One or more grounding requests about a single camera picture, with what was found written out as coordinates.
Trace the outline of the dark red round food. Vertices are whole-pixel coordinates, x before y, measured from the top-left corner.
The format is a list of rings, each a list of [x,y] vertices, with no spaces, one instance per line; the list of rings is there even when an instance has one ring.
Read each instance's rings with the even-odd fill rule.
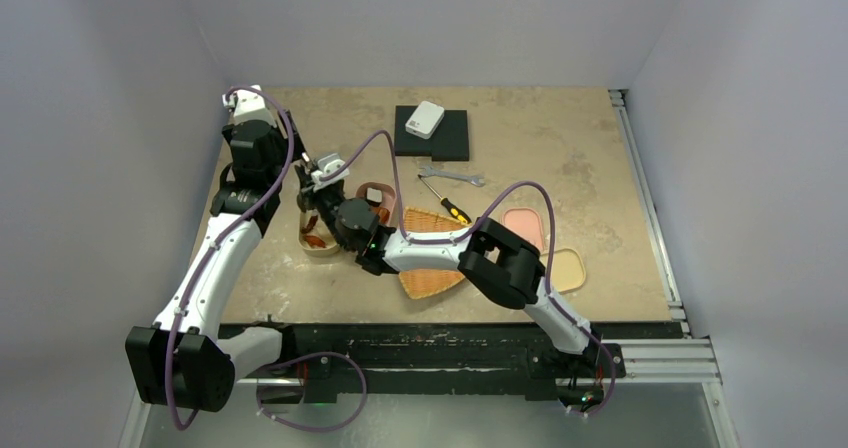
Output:
[[[310,234],[315,229],[315,226],[317,225],[319,220],[320,220],[320,216],[317,215],[317,214],[312,214],[312,215],[306,216],[302,220],[301,226],[299,228],[300,233],[302,235]]]

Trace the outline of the beige lunch box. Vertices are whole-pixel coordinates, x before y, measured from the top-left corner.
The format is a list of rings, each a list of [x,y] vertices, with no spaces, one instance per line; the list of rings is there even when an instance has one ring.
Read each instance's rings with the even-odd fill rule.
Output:
[[[338,243],[316,211],[300,214],[298,243],[308,256],[313,257],[329,257],[340,250]]]

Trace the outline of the white black sushi piece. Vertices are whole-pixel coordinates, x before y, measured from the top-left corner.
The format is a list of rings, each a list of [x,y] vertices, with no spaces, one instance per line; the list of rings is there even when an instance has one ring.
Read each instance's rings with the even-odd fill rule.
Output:
[[[383,192],[378,188],[367,187],[364,198],[371,206],[380,206],[383,202]]]

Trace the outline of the dark red sausage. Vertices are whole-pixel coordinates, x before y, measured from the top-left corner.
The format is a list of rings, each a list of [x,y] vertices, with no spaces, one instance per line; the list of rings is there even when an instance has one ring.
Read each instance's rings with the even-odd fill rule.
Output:
[[[382,206],[379,206],[379,207],[374,207],[373,211],[377,215],[378,221],[381,225],[388,226],[390,224],[391,211],[389,209],[382,207]]]

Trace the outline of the pink lunch box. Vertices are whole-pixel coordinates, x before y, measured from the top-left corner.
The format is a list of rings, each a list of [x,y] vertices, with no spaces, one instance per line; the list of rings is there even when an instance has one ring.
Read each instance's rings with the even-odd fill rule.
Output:
[[[357,188],[356,193],[355,193],[355,197],[365,200],[364,196],[365,196],[365,191],[366,191],[367,187],[378,188],[383,192],[383,202],[380,206],[385,207],[385,208],[387,208],[391,211],[391,220],[390,220],[390,224],[388,226],[395,226],[396,225],[396,192],[395,192],[395,189],[392,186],[390,186],[388,184],[384,184],[384,183],[366,182],[366,183],[361,184]],[[367,203],[369,209],[372,212],[374,212],[373,211],[374,207],[379,207],[379,206],[371,206],[367,201],[366,201],[366,203]]]

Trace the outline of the woven bamboo basket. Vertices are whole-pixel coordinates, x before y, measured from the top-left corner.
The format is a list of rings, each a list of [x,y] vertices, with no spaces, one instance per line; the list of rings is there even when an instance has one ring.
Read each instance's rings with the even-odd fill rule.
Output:
[[[403,226],[412,232],[435,233],[455,231],[468,226],[454,218],[416,207],[405,207]],[[399,275],[402,287],[411,299],[423,299],[448,291],[465,280],[458,271],[418,269]]]

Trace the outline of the beige lunch box lid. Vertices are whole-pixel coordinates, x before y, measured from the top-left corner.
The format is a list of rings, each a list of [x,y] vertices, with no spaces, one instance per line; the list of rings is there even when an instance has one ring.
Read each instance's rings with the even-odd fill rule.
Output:
[[[553,252],[553,268],[550,284],[559,293],[580,289],[586,282],[587,273],[579,253],[572,248],[561,248]]]

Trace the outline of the black metal tongs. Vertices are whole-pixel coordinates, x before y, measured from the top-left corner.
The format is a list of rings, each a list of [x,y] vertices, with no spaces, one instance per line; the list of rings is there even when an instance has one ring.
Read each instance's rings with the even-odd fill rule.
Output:
[[[302,235],[311,234],[321,221],[320,212],[317,209],[309,209],[301,213],[299,231]]]

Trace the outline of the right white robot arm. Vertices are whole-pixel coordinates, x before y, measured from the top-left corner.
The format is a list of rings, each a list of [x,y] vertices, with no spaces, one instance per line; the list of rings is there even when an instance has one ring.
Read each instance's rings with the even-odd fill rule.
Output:
[[[301,210],[316,211],[338,245],[364,271],[380,276],[416,270],[462,274],[490,302],[525,312],[561,352],[564,367],[584,375],[601,352],[590,322],[553,283],[554,256],[501,223],[481,217],[445,232],[408,232],[381,223],[365,200],[348,198],[337,183],[322,186],[302,166],[296,173]]]

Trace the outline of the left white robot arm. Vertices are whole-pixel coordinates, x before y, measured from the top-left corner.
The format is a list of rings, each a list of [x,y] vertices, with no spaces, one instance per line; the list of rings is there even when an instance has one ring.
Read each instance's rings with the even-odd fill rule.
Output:
[[[284,377],[298,350],[268,327],[219,337],[224,309],[242,269],[280,205],[281,178],[303,147],[289,110],[276,122],[232,123],[222,134],[232,155],[219,177],[203,244],[166,307],[133,327],[125,350],[141,400],[217,412],[237,381],[266,369]]]

